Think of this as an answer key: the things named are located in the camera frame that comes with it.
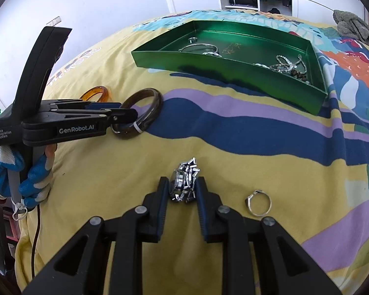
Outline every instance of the bed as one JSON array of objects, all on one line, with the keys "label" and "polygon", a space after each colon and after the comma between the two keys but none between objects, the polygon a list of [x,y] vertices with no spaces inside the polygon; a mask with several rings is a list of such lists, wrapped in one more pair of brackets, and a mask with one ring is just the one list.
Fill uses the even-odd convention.
[{"label": "bed", "polygon": [[[194,19],[241,21],[310,40],[328,98],[317,116],[265,94],[191,74],[136,67],[131,51]],[[335,28],[250,10],[192,11],[123,29],[55,72],[45,99],[79,98],[103,85],[123,102],[151,87],[160,116],[140,136],[59,144],[49,198],[41,204],[36,271],[92,216],[121,216],[197,158],[210,191],[243,216],[244,199],[267,192],[270,215],[338,285],[355,293],[369,274],[369,47]],[[178,113],[186,112],[178,119]],[[31,280],[36,212],[21,221],[16,277]],[[143,248],[145,294],[219,294],[221,248],[200,234],[196,205],[169,204],[159,244]]]}]

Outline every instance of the gray towel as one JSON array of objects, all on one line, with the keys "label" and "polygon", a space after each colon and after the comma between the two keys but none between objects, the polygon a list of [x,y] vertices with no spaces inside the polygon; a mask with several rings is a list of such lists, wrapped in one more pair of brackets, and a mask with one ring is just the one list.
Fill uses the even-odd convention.
[{"label": "gray towel", "polygon": [[333,11],[333,19],[338,25],[338,33],[359,40],[369,45],[369,26],[354,13],[346,11]]}]

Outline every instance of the wall socket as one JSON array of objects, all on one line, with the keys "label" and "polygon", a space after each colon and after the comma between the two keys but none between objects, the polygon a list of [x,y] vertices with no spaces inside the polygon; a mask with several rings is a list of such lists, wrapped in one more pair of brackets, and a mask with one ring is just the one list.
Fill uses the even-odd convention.
[{"label": "wall socket", "polygon": [[52,21],[48,22],[46,24],[46,26],[48,26],[48,27],[54,27],[55,25],[57,25],[57,23],[60,23],[60,22],[61,22],[61,19],[58,16],[58,17],[54,18]]}]

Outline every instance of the blue and white glove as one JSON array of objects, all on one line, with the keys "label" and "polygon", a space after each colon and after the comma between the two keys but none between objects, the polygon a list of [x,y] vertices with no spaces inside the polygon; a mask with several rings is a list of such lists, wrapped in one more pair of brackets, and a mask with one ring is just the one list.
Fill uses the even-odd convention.
[{"label": "blue and white glove", "polygon": [[[22,206],[33,208],[48,196],[53,177],[52,166],[55,159],[57,144],[48,145],[45,153],[33,164],[29,170],[28,178],[19,186]],[[0,199],[11,196],[7,170],[20,172],[25,167],[24,160],[18,151],[9,146],[0,146]]]}]

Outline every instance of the metal bolt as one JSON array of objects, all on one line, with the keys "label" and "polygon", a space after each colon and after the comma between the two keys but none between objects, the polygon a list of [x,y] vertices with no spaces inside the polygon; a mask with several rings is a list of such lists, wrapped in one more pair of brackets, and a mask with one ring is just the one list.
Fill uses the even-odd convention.
[{"label": "metal bolt", "polygon": [[230,208],[227,205],[220,205],[217,210],[219,213],[227,214],[230,211]]},{"label": "metal bolt", "polygon": [[276,221],[274,218],[271,218],[270,216],[267,216],[266,218],[263,218],[262,221],[266,226],[273,226],[275,225]]},{"label": "metal bolt", "polygon": [[146,213],[146,211],[147,211],[148,209],[145,207],[145,206],[143,206],[143,205],[140,205],[140,206],[137,206],[135,209],[134,209],[134,211],[137,213],[137,214],[144,214],[144,213]]},{"label": "metal bolt", "polygon": [[101,223],[101,218],[98,216],[93,216],[90,220],[89,223],[91,225],[99,225]]}]

